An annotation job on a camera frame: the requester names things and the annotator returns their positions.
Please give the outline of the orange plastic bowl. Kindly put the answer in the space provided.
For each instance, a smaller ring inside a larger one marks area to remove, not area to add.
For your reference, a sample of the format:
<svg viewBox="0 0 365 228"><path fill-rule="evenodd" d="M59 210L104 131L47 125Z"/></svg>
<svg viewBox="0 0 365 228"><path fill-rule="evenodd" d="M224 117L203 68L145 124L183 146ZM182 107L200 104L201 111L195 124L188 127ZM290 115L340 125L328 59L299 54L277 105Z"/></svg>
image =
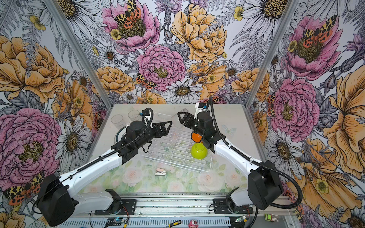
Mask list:
<svg viewBox="0 0 365 228"><path fill-rule="evenodd" d="M191 139L195 142L195 143L200 143L202 141L202 136L199 135L198 133L192 132L191 134Z"/></svg>

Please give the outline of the white wire dish rack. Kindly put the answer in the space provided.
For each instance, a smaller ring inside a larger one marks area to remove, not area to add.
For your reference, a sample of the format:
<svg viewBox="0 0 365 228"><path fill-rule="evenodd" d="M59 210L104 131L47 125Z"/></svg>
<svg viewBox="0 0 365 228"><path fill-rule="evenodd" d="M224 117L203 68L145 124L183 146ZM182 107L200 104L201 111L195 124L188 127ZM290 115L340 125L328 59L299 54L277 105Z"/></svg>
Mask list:
<svg viewBox="0 0 365 228"><path fill-rule="evenodd" d="M193 158L191 149L195 142L191 139L192 132L189 128L178 128L172 125L168 136L155 138L148 152L142 152L142 156L152 161L190 171L209 172L213 153L208 152L202 160Z"/></svg>

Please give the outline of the clear plastic glass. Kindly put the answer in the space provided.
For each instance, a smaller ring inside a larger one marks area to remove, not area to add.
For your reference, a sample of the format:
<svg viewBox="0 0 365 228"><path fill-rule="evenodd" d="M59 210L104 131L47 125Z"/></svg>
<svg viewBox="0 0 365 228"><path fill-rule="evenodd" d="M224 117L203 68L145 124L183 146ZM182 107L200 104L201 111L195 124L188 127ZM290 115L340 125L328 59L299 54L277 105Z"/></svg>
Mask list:
<svg viewBox="0 0 365 228"><path fill-rule="evenodd" d="M131 122L133 121L141 121L142 120L142 117L140 115L140 111L138 110L131 110L129 113L128 113L128 118L130 119Z"/></svg>
<svg viewBox="0 0 365 228"><path fill-rule="evenodd" d="M187 110L186 108L182 109L181 111L178 111L178 112L189 112L189 110ZM171 121L173 122L173 126L176 127L176 128L183 128L183 124L180 123L180 120L179 120L179 115L178 114L175 114L171 117Z"/></svg>
<svg viewBox="0 0 365 228"><path fill-rule="evenodd" d="M117 114L113 117L111 117L111 123L118 129L121 130L123 127L125 127L125 121L124 117L120 114Z"/></svg>

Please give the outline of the lime green plastic bowl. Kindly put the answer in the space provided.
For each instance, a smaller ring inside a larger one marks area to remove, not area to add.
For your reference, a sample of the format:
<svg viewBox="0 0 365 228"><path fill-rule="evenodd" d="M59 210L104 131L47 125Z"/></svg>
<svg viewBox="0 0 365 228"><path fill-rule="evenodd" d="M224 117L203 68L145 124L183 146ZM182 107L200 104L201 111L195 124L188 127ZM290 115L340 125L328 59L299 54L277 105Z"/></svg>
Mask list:
<svg viewBox="0 0 365 228"><path fill-rule="evenodd" d="M207 148L203 145L203 143L195 143L191 148L191 156L195 159L202 160L208 154Z"/></svg>

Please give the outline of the teal rimmed back plate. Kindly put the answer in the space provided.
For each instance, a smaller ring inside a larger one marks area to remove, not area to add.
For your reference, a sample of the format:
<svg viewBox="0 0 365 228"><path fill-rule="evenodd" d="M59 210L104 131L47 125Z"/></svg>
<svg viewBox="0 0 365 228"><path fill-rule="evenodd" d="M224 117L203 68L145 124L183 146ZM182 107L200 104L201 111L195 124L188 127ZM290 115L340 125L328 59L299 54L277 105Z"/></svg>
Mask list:
<svg viewBox="0 0 365 228"><path fill-rule="evenodd" d="M123 136L126 134L126 129L128 125L122 127L115 135L115 143L118 143L122 140Z"/></svg>

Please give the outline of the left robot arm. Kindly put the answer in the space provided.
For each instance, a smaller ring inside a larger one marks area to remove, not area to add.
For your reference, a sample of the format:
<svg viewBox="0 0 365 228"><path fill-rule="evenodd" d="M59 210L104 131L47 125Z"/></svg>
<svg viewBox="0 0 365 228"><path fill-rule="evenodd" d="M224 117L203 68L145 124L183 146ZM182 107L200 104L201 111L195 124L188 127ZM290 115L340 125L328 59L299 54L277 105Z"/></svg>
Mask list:
<svg viewBox="0 0 365 228"><path fill-rule="evenodd" d="M117 168L138 154L145 144L169 134L172 122L147 125L133 121L125 128L121 140L102 156L69 173L46 177L41 184L36 206L51 227L58 226L71 216L89 211L107 211L117 214L122 209L122 200L113 190L104 190L83 196L79 193L92 181Z"/></svg>

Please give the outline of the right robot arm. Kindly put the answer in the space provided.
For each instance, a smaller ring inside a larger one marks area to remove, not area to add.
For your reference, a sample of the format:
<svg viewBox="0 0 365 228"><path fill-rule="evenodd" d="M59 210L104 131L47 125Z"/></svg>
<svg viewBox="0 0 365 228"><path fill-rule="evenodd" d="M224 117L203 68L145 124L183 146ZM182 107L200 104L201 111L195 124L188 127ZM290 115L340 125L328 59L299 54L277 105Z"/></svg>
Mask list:
<svg viewBox="0 0 365 228"><path fill-rule="evenodd" d="M270 162L262 162L236 148L216 128L216 121L209 111L193 115L189 112L177 114L180 124L201 136L201 143L230 161L247 178L247 188L236 188L226 196L227 207L234 211L244 205L254 205L265 210L283 193L278 171Z"/></svg>

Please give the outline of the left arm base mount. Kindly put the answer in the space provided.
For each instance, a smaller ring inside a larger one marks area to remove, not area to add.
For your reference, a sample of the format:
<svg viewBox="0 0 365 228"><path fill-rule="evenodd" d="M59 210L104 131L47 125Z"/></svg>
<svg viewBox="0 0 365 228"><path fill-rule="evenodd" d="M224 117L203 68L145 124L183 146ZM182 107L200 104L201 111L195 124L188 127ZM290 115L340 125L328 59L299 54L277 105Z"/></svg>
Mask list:
<svg viewBox="0 0 365 228"><path fill-rule="evenodd" d="M123 199L112 189L107 189L106 192L112 197L113 201L106 210L96 210L95 215L134 215L137 200Z"/></svg>

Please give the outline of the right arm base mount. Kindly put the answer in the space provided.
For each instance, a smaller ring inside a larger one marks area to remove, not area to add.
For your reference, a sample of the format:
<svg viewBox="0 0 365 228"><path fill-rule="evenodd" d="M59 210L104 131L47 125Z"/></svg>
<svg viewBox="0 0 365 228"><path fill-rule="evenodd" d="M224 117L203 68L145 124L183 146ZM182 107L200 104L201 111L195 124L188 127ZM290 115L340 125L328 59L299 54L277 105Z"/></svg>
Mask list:
<svg viewBox="0 0 365 228"><path fill-rule="evenodd" d="M229 192L225 198L213 199L208 210L213 211L214 214L251 215L254 213L253 203L248 196L247 189L239 187Z"/></svg>

